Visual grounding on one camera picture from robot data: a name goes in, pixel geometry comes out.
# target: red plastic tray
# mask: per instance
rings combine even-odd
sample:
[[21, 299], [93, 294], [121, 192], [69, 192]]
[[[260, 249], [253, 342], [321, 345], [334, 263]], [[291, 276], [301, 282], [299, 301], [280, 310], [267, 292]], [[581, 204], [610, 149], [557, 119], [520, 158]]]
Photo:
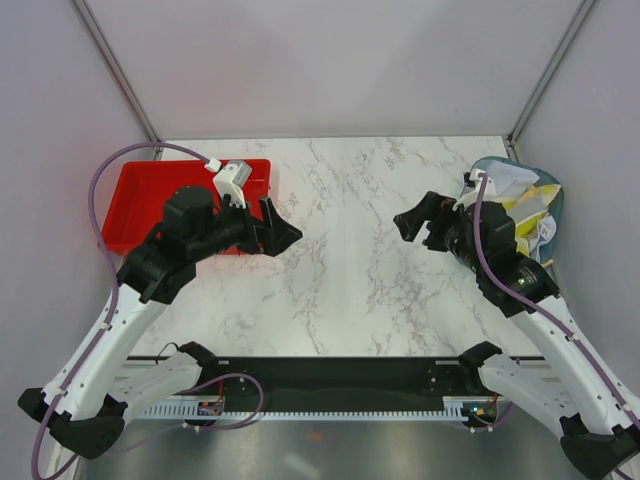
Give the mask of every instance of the red plastic tray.
[[[262, 218], [258, 200], [269, 194], [271, 163], [264, 158], [245, 161], [252, 170], [243, 188], [244, 196], [251, 203], [251, 214]], [[107, 248], [126, 255], [140, 245], [149, 230], [162, 220], [164, 203], [180, 187], [206, 187], [213, 192], [214, 201], [218, 204], [218, 194], [213, 186], [214, 176], [200, 160], [125, 164], [102, 228]], [[232, 248], [225, 253], [239, 252]]]

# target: white wall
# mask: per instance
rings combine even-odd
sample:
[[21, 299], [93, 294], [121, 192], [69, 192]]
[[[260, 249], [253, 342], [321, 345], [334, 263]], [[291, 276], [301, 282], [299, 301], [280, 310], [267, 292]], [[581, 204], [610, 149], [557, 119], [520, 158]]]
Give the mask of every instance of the white wall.
[[580, 0], [89, 0], [165, 138], [508, 133]]
[[89, 180], [143, 135], [66, 0], [2, 2], [0, 62], [0, 465], [25, 479], [37, 424], [18, 397], [57, 373], [108, 292]]
[[518, 151], [565, 188], [556, 271], [571, 311], [640, 394], [640, 2], [599, 2]]

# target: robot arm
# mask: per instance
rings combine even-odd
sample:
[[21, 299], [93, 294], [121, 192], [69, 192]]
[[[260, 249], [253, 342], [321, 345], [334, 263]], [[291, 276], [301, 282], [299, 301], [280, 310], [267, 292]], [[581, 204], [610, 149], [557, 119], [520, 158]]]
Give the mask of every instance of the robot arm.
[[[137, 414], [196, 384], [203, 365], [213, 356], [197, 344], [183, 345], [161, 365], [131, 379], [116, 382], [114, 376], [142, 334], [195, 278], [198, 261], [232, 247], [277, 256], [302, 238], [277, 214], [268, 197], [260, 199], [263, 219], [251, 216], [242, 195], [247, 169], [244, 162], [230, 162], [215, 177], [223, 194], [217, 214], [207, 188], [176, 191], [164, 205], [162, 222], [129, 253], [118, 272], [118, 305], [110, 324], [105, 319], [111, 299], [62, 370], [42, 389], [27, 389], [21, 395], [18, 405], [38, 422], [54, 397], [61, 395], [47, 426], [62, 446], [96, 458]], [[100, 330], [104, 333], [96, 342]], [[86, 355], [61, 391], [63, 380]]]
[[[480, 177], [472, 172], [470, 179], [477, 181]], [[640, 412], [640, 399], [620, 382], [582, 334], [544, 268], [517, 253], [513, 221], [500, 204], [481, 202], [484, 192], [478, 184], [460, 200], [428, 192], [415, 208], [397, 215], [394, 222], [409, 242], [427, 222], [429, 235], [423, 244], [430, 250], [450, 251], [476, 273], [484, 296], [533, 341], [561, 385], [527, 372], [489, 342], [459, 357], [470, 382], [509, 398], [543, 423], [587, 478], [604, 478], [640, 449], [640, 432], [633, 420], [637, 420], [635, 412]], [[506, 294], [485, 267], [481, 268], [473, 231], [479, 204], [476, 198], [482, 205], [482, 254], [490, 271], [510, 291], [554, 316], [558, 324]], [[618, 392], [617, 398], [612, 391]]]

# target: shiny floor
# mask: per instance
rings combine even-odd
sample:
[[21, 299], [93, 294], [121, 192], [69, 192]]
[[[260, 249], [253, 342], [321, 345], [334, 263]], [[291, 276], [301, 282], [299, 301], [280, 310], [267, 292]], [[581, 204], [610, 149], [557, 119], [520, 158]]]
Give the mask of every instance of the shiny floor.
[[[167, 426], [134, 422], [118, 446]], [[119, 457], [85, 462], [76, 480], [579, 480], [558, 441], [517, 410], [493, 433], [403, 422], [261, 422], [196, 435], [174, 430]]]

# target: marble surface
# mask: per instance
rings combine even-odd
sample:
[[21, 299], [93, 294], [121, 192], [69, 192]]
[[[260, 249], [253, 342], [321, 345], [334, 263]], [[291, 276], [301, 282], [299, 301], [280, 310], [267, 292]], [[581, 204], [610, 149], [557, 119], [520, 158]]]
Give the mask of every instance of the marble surface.
[[[457, 196], [498, 137], [186, 141], [218, 158], [268, 158], [271, 196], [304, 239], [277, 258], [218, 256], [135, 354], [196, 340], [219, 355], [457, 355], [483, 340], [531, 342], [450, 254], [403, 242], [392, 218], [427, 190]], [[165, 151], [163, 159], [186, 158]]]

